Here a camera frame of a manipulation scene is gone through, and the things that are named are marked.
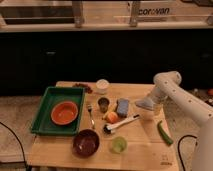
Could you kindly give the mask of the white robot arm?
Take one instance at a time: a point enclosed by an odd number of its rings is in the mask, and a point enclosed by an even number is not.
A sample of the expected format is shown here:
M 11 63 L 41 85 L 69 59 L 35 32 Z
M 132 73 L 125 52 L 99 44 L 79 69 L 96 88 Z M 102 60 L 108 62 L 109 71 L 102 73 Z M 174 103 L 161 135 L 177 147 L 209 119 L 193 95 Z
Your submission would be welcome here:
M 148 99 L 156 105 L 170 97 L 200 127 L 192 171 L 213 171 L 213 107 L 182 89 L 181 80 L 177 71 L 156 74 Z

